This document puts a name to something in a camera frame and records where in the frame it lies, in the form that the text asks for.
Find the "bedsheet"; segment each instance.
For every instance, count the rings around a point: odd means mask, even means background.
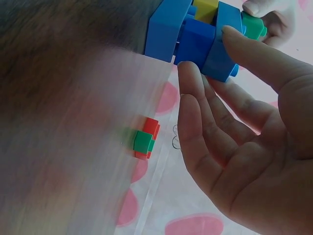
[[[225,2],[241,8],[243,1]],[[297,31],[281,50],[312,64],[313,1],[297,2]],[[241,68],[234,81],[256,99],[277,106],[277,94],[249,71]],[[115,235],[256,234],[223,216],[186,171],[177,137],[178,110],[174,66],[155,116],[161,124],[155,149],[148,161],[138,161]]]

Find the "toy block structure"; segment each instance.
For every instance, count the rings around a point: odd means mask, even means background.
[[[263,20],[250,16],[246,12],[242,12],[243,25],[246,26],[245,36],[259,40],[260,37],[266,36],[268,29],[264,26]]]
[[[145,55],[194,62],[202,74],[225,82],[239,71],[223,45],[225,25],[255,40],[267,33],[262,19],[218,0],[163,0],[149,20]]]
[[[197,8],[195,20],[212,23],[219,5],[219,0],[194,0],[193,6]]]
[[[137,131],[134,140],[135,157],[146,160],[151,156],[155,145],[160,124],[157,120],[147,118],[142,131]]]

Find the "blue building block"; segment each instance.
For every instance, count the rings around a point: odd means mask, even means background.
[[[239,32],[243,32],[240,10],[224,2],[219,2],[215,39],[201,72],[221,82],[225,82],[236,71],[236,64],[228,56],[223,45],[222,27],[224,25],[232,26]]]
[[[192,0],[163,0],[149,20],[145,55],[171,62],[185,18],[196,12]]]
[[[187,19],[179,42],[174,64],[192,61],[201,70],[215,38],[215,27]]]

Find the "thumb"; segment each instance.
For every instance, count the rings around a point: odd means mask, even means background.
[[[272,11],[284,11],[289,5],[290,0],[248,0],[243,4],[243,10],[260,18]]]
[[[225,26],[223,43],[230,58],[248,69],[277,93],[290,81],[313,73],[313,67],[266,44],[249,39],[230,26]]]

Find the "pink heart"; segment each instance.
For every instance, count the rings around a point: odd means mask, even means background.
[[[298,0],[299,6],[302,10],[306,10],[309,5],[309,0]]]
[[[148,169],[148,161],[138,161],[131,183],[134,183],[140,180],[146,174],[147,169]]]
[[[178,103],[178,89],[172,83],[166,82],[163,94],[156,110],[157,114],[165,114],[171,111]]]
[[[193,214],[169,222],[165,235],[221,235],[223,221],[215,214]]]
[[[138,200],[133,191],[129,189],[124,199],[123,207],[117,221],[117,226],[125,227],[131,224],[138,217],[138,212]]]

